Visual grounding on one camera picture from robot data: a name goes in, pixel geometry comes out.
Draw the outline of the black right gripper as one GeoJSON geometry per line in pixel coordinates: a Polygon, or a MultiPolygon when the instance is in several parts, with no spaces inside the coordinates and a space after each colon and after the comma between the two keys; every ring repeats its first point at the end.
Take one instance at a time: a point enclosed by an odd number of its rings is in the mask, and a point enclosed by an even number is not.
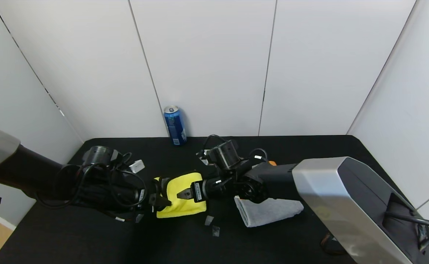
{"type": "Polygon", "coordinates": [[[219,180],[203,179],[193,182],[190,188],[177,193],[178,199],[194,199],[194,202],[206,202],[215,199],[218,193],[219,180]]]}

